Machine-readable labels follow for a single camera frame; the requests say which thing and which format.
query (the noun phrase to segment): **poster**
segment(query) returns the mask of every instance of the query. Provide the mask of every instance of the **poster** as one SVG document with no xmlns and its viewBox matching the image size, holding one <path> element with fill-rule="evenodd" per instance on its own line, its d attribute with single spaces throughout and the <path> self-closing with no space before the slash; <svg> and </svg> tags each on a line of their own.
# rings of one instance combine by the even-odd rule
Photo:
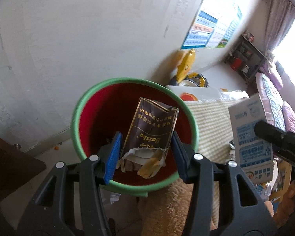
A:
<svg viewBox="0 0 295 236">
<path fill-rule="evenodd" d="M 203 0 L 181 48 L 223 48 L 241 18 L 237 0 Z"/>
</svg>

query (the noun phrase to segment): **green rim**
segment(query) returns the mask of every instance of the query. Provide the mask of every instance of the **green rim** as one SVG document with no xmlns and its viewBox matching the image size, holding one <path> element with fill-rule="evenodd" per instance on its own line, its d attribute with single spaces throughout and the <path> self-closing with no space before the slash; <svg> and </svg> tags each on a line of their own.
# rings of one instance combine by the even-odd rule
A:
<svg viewBox="0 0 295 236">
<path fill-rule="evenodd" d="M 172 99 L 174 99 L 179 104 L 179 106 L 183 109 L 184 113 L 188 117 L 188 122 L 191 126 L 191 135 L 192 135 L 191 136 L 191 146 L 194 150 L 197 150 L 198 138 L 199 138 L 198 137 L 199 131 L 198 131 L 197 123 L 194 119 L 193 114 L 191 113 L 190 109 L 188 108 L 188 106 L 177 95 L 175 95 L 169 89 L 167 89 L 157 83 L 148 81 L 148 80 L 141 80 L 141 79 L 135 79 L 135 78 L 113 78 L 113 79 L 109 79 L 109 80 L 105 80 L 103 82 L 100 82 L 100 83 L 94 85 L 93 87 L 91 87 L 88 91 L 86 91 L 84 93 L 84 95 L 79 99 L 79 101 L 73 111 L 72 122 L 71 122 L 72 141 L 73 141 L 73 145 L 76 150 L 76 153 L 78 154 L 81 161 L 85 160 L 87 158 L 87 156 L 85 155 L 85 153 L 83 151 L 81 141 L 80 141 L 80 135 L 79 135 L 79 120 L 80 120 L 80 117 L 82 114 L 82 110 L 84 109 L 84 106 L 88 102 L 88 100 L 94 95 L 94 93 L 98 92 L 102 88 L 105 88 L 109 85 L 119 84 L 119 83 L 136 83 L 136 84 L 147 85 L 147 86 L 153 87 L 157 90 L 160 90 L 161 92 L 167 94 Z M 155 190 L 161 189 L 163 187 L 166 187 L 167 185 L 171 184 L 172 182 L 174 182 L 178 178 L 179 178 L 179 176 L 178 176 L 178 173 L 176 172 L 161 182 L 151 184 L 151 185 L 145 185 L 145 186 L 125 185 L 125 184 L 118 183 L 114 180 L 110 180 L 108 187 L 111 191 L 114 191 L 114 192 L 120 191 L 122 193 L 136 195 L 136 193 L 139 194 L 141 192 L 151 192 L 151 191 L 155 191 Z"/>
</svg>

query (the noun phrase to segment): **white and blue box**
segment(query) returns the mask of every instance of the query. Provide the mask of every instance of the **white and blue box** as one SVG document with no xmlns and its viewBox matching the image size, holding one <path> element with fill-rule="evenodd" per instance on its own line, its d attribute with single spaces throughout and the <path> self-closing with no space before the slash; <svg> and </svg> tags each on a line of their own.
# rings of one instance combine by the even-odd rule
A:
<svg viewBox="0 0 295 236">
<path fill-rule="evenodd" d="M 254 184 L 271 181 L 272 144 L 260 139 L 254 132 L 258 121 L 266 121 L 259 94 L 229 107 L 228 111 L 234 135 L 236 162 Z"/>
</svg>

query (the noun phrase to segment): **curtain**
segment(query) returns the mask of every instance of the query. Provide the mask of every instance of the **curtain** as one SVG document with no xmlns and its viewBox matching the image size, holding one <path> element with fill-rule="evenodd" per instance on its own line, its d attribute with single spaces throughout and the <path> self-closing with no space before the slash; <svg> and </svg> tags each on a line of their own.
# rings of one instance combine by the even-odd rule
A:
<svg viewBox="0 0 295 236">
<path fill-rule="evenodd" d="M 289 0 L 273 0 L 265 32 L 265 50 L 273 51 L 283 40 L 295 19 L 295 6 Z"/>
</svg>

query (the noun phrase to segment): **silver screw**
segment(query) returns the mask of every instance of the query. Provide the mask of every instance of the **silver screw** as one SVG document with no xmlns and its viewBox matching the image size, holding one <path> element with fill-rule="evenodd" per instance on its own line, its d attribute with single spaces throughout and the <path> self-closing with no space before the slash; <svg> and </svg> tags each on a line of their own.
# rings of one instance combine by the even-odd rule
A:
<svg viewBox="0 0 295 236">
<path fill-rule="evenodd" d="M 56 168 L 59 168 L 59 169 L 60 169 L 60 168 L 63 168 L 64 165 L 65 165 L 65 164 L 64 164 L 62 161 L 57 162 L 57 163 L 56 163 Z"/>
<path fill-rule="evenodd" d="M 235 161 L 233 161 L 233 160 L 230 160 L 230 161 L 228 162 L 228 165 L 229 165 L 230 167 L 235 168 L 235 167 L 237 166 L 237 163 L 236 163 Z"/>
<path fill-rule="evenodd" d="M 194 154 L 194 158 L 196 160 L 202 160 L 203 159 L 203 155 L 202 154 Z"/>
<path fill-rule="evenodd" d="M 96 161 L 96 160 L 98 160 L 98 156 L 96 154 L 93 154 L 93 155 L 90 156 L 90 160 L 91 161 Z"/>
</svg>

